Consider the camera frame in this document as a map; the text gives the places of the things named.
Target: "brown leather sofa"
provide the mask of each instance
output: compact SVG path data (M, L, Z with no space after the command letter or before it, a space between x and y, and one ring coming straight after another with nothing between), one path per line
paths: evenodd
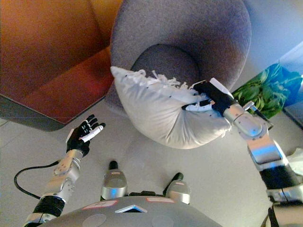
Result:
M0 118L53 131L101 100L121 2L1 1Z

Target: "gray upholstered seat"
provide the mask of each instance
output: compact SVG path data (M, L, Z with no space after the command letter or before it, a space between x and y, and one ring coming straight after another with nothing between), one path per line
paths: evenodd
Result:
M192 83L238 79L251 37L241 0L124 0L113 28L111 64ZM123 114L114 85L106 97Z

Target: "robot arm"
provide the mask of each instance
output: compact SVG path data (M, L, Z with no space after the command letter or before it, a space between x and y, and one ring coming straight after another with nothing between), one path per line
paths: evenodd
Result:
M80 160L89 152L90 140L105 127L94 115L72 129L67 140L67 153L53 171L39 203L27 217L24 227L35 227L61 215L80 175Z
M249 154L267 187L267 195L273 202L269 212L274 214L270 215L272 226L274 222L278 226L303 224L303 183L291 169L279 145L268 135L265 118L248 113L247 108L242 108L215 79L202 81L193 88L200 94L206 93L212 108L235 125L246 141ZM253 104L248 108L260 115Z

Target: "white pillow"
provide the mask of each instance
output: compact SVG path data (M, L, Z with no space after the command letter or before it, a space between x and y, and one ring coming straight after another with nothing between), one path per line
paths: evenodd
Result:
M214 110L192 112L182 106L200 102L197 95L175 78L164 75L146 78L145 71L128 71L111 67L121 103L135 128L163 145L191 149L204 145L231 128L227 120Z

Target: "white floor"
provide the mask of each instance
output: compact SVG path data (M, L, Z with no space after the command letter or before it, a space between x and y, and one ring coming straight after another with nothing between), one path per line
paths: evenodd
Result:
M160 145L141 135L126 118L107 110L103 101L65 128L43 132L8 122L1 130L1 219L0 226L21 226L38 200L18 191L14 175L22 168L46 165L65 154L70 128L94 113L106 128L91 142L90 153L81 163L81 176L64 213L96 202L109 161L116 159L124 171L129 192L161 193L178 171L192 189L191 205L225 227L259 226L270 206L265 186L255 169L245 142L236 130L224 138L192 150ZM272 121L270 131L284 151L303 147L303 131L283 113ZM30 170L19 183L40 195L52 168Z

